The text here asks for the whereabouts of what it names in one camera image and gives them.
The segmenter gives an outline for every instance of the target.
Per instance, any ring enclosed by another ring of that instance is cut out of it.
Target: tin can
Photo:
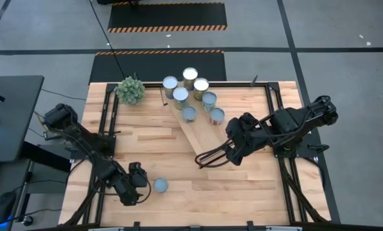
[[[188,105],[187,98],[189,97],[189,91],[186,88],[177,87],[173,92],[173,96],[174,105],[178,110],[183,110],[183,108]]]
[[[203,100],[203,94],[209,89],[209,82],[204,78],[197,78],[194,82],[194,98]]]
[[[191,123],[196,120],[197,110],[192,106],[184,107],[181,113],[183,114],[183,120],[185,123]]]
[[[173,92],[177,85],[178,81],[174,76],[167,76],[163,79],[164,92],[167,98],[174,99]]]
[[[164,193],[167,191],[168,183],[167,180],[164,178],[157,178],[154,181],[154,190],[158,193]]]
[[[213,108],[210,111],[210,123],[213,125],[220,125],[225,118],[225,113],[221,108]]]
[[[203,108],[204,111],[210,112],[213,108],[216,107],[217,95],[214,92],[206,92],[203,94]]]
[[[184,87],[187,90],[194,90],[194,81],[196,80],[197,76],[198,76],[198,72],[197,70],[195,70],[195,68],[188,67],[184,69],[183,82],[184,82]]]

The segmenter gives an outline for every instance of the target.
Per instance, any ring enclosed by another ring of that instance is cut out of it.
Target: butcher block tabletop
[[[294,81],[280,81],[279,85],[284,107],[302,107]],[[90,84],[81,123],[93,133],[99,129],[106,86],[107,83]],[[252,113],[257,119],[269,114],[264,88],[211,87],[210,90],[226,108],[227,120],[244,112]],[[113,100],[112,95],[106,128]],[[135,221],[140,221],[142,227],[244,226],[247,221],[253,221],[254,225],[288,225],[280,169],[272,149],[252,153],[240,166],[229,163],[219,168],[199,169],[194,163],[196,152],[169,105],[164,105],[165,100],[160,88],[146,88],[146,97],[139,105],[119,105],[115,131],[120,133],[116,134],[115,159],[126,170],[130,162],[141,162],[150,183],[165,178],[168,190],[159,193],[153,189],[147,201],[131,207],[123,206],[118,196],[105,196],[101,226],[132,227]],[[318,168],[300,158],[296,159],[296,165],[304,195],[325,219],[330,219]],[[83,201],[91,167],[86,160],[72,172],[59,223],[67,221]],[[138,191],[148,193],[147,188]],[[291,196],[299,218],[296,199],[293,193]],[[94,220],[96,205],[95,199],[90,221]]]

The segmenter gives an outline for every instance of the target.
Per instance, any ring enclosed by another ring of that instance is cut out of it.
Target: green succulent
[[[120,103],[125,105],[136,105],[145,97],[145,92],[146,88],[142,82],[134,80],[131,76],[119,83],[115,91]]]

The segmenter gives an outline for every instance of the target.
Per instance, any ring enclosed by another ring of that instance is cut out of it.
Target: concrete floor
[[[0,0],[0,10],[4,2]],[[226,31],[109,34],[109,38],[114,48],[288,47],[277,1],[224,2]],[[297,48],[383,47],[383,0],[283,2]],[[106,27],[111,6],[94,5]],[[0,51],[106,49],[106,43],[88,0],[11,0],[0,21]],[[334,126],[319,132],[322,143],[331,147],[325,156],[341,222],[383,226],[383,53],[298,56],[311,100],[328,94],[339,113]],[[0,75],[43,75],[44,89],[85,98],[93,59],[94,54],[0,55]],[[229,52],[225,64],[228,80],[252,80],[256,74],[262,81],[297,80],[290,53]],[[36,111],[43,114],[60,102],[71,105],[81,117],[84,101],[46,92],[40,94]],[[42,133],[35,119],[30,128]],[[45,144],[31,132],[26,140]],[[61,193],[33,195],[28,210],[60,208],[62,199]],[[36,214],[30,228],[53,227],[58,217],[58,212]],[[15,225],[13,230],[24,227]]]

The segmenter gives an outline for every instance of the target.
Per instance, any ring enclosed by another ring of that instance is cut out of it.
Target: orange and black striped tape
[[[113,6],[127,5],[129,2],[114,3]],[[211,3],[139,3],[139,5],[156,5],[156,4],[224,4],[223,2],[211,2]]]
[[[186,53],[224,53],[222,50],[163,50],[163,51],[115,51],[97,52],[96,55],[156,55],[156,54],[186,54]]]
[[[226,30],[225,25],[208,26],[144,26],[129,28],[109,28],[109,33],[161,32],[161,31],[219,31]]]

